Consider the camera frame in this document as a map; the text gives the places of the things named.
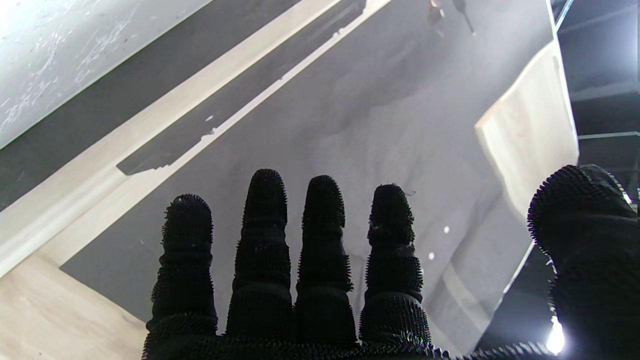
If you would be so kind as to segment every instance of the dark object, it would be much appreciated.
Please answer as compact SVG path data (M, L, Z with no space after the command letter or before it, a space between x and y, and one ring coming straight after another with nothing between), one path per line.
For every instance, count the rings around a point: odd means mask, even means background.
M274 170L251 180L236 256L227 333L216 335L209 277L211 214L195 195L167 209L145 359L442 359L420 302L413 215L400 187L379 186L369 217L371 255L356 342L346 293L342 195L328 176L309 183L298 299L292 306L284 185ZM597 167L565 167L531 203L529 225L558 275L551 300L568 339L566 359L635 359L640 325L637 215ZM555 359L533 344L464 359Z
M469 27L469 31L471 34L475 35L476 31L474 30L473 25L471 25L471 20L469 20L469 16L467 15L467 0L452 0L453 6L456 7L456 10L465 17L465 21L467 22L467 26Z

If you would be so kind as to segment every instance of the white wall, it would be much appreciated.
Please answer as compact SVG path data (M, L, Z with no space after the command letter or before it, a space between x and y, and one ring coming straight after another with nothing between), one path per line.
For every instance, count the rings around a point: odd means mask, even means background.
M0 149L211 0L1 0Z

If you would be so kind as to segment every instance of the fingertip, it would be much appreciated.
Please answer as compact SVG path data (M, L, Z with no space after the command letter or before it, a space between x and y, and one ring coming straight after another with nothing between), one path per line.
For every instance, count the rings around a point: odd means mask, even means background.
M413 243L413 213L400 186L379 186L373 196L369 217L369 244L409 245Z
M309 181L302 227L328 224L344 227L344 203L335 180L320 175Z
M211 248L211 210L201 197L191 193L176 197L167 207L164 218L165 250Z
M244 206L243 225L252 219L276 217L287 223L287 195L280 174L260 169L251 178Z

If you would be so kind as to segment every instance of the black glove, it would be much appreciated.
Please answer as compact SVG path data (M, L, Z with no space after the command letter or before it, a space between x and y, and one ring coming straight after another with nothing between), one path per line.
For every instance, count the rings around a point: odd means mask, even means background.
M624 334L628 328L619 329L615 336L610 336L598 327L602 322L588 320L591 315L584 312L599 311L607 326L638 324L639 237L634 238L637 223L633 227L627 221L630 214L635 213L628 206L631 213L623 211L623 204L618 201L620 191L607 193L599 190L601 186L592 184L591 179L575 167L561 170L536 195L530 224L539 244L556 260L561 274L554 283L552 296L560 321L572 329L569 332L571 349L575 349L574 354L583 352L608 359L602 354L609 345L617 346L616 354L626 354L631 344L629 334L635 328ZM546 189L552 189L551 196ZM584 190L594 189L598 190L597 197L583 197ZM555 199L564 201L558 204ZM574 221L582 221L582 215L576 215L577 218L573 215L576 211L591 209L585 204L592 204L603 216L612 217L616 227L628 223L626 230L620 227L617 233L600 234L612 235L606 238L610 251L597 252L604 257L595 268L591 266L592 259L584 256L595 251L583 251L571 236L570 239L554 238L564 231L558 229L564 227L556 222L571 227ZM610 226L607 218L603 221L604 228ZM356 342L353 312L346 295L353 285L349 278L349 259L342 247L342 195L333 179L319 176L309 183L296 285L298 298L293 306L289 293L291 262L284 240L286 223L286 196L280 176L274 170L259 170L251 180L244 209L227 331L217 336L218 318L209 275L211 213L196 195L177 197L166 212L164 255L160 258L161 268L152 295L153 319L147 324L150 332L143 358L449 357L446 351L435 349L431 344L426 315L420 306L422 272L414 256L413 217L400 187L380 186L374 194L368 234L372 249L367 265L365 306L360 316L361 343ZM604 249L602 240L600 238L598 246ZM549 243L571 245L554 248L555 245ZM635 256L627 250L635 251ZM619 264L623 264L627 274L617 272ZM591 277L581 277L582 274L597 276L597 279L606 276L607 282L594 284L590 282ZM612 288L612 280L618 287ZM620 317L633 314L636 317L628 320ZM590 341L589 345L584 345L585 341ZM553 357L543 348L530 344L474 354L471 358Z

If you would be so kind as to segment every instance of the ceiling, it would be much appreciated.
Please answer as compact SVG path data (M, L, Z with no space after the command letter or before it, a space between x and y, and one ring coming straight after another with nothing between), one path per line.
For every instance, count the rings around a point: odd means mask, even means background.
M209 1L0 1L0 149Z

